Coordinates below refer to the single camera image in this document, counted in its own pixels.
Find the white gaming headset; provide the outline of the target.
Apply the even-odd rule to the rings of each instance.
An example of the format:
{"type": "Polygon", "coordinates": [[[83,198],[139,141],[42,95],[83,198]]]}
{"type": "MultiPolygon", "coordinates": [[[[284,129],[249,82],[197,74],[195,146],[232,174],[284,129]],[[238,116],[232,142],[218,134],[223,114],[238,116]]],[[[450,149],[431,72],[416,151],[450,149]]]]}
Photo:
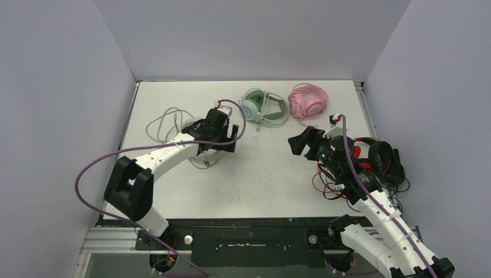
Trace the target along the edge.
{"type": "MultiPolygon", "coordinates": [[[[190,112],[178,107],[167,108],[159,117],[150,121],[145,127],[146,135],[154,142],[164,144],[170,140],[171,135],[177,135],[184,127],[190,126],[200,118],[193,116],[190,112]],[[173,125],[169,128],[164,137],[161,136],[164,120],[172,116],[173,125]]],[[[195,158],[188,159],[188,162],[199,170],[207,170],[214,167],[221,160],[220,151],[205,151],[195,158]]]]}

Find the mint green headphones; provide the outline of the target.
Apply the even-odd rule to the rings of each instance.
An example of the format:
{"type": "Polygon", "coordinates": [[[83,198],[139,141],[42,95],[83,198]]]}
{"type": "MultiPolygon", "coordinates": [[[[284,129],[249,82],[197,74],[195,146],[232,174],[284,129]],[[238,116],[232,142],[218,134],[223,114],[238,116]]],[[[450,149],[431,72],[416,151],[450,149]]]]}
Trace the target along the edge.
{"type": "Polygon", "coordinates": [[[284,98],[258,87],[246,91],[239,99],[239,106],[246,121],[255,123],[257,133],[261,132],[262,127],[282,126],[290,114],[289,106],[284,98]],[[279,111],[267,114],[267,106],[271,103],[276,103],[279,111]]]}

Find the pink cat-ear headphones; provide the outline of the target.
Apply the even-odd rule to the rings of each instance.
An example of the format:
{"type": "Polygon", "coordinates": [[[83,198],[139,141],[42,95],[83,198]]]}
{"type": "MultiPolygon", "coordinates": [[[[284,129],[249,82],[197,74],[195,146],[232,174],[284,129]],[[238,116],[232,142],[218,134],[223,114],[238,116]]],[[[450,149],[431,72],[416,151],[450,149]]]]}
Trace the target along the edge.
{"type": "Polygon", "coordinates": [[[311,83],[295,85],[287,97],[290,115],[302,126],[304,120],[323,113],[328,106],[328,95],[322,87],[311,83]]]}

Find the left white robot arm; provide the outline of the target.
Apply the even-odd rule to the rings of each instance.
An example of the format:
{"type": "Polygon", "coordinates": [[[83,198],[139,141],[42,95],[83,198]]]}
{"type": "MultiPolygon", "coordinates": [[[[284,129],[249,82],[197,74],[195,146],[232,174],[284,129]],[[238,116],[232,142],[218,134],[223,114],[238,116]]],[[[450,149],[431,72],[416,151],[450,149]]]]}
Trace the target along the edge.
{"type": "Polygon", "coordinates": [[[229,107],[212,108],[179,132],[167,147],[152,148],[134,159],[119,158],[110,175],[104,200],[131,221],[151,233],[151,242],[159,249],[169,247],[173,233],[169,222],[153,206],[153,186],[163,174],[181,162],[216,152],[234,152],[238,125],[230,125],[229,107]]]}

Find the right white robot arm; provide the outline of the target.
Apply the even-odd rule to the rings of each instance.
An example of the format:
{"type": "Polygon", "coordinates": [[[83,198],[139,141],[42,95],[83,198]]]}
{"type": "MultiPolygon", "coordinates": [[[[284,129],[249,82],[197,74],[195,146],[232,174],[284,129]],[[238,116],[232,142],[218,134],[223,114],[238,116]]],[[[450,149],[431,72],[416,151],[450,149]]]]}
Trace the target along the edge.
{"type": "Polygon", "coordinates": [[[384,141],[369,138],[369,155],[360,159],[359,139],[342,131],[334,134],[313,126],[287,140],[293,155],[304,155],[317,163],[321,173],[334,183],[334,190],[372,224],[380,240],[350,215],[332,220],[326,243],[347,247],[361,255],[384,277],[452,277],[455,266],[440,258],[404,222],[383,188],[385,181],[402,178],[396,151],[384,141]]]}

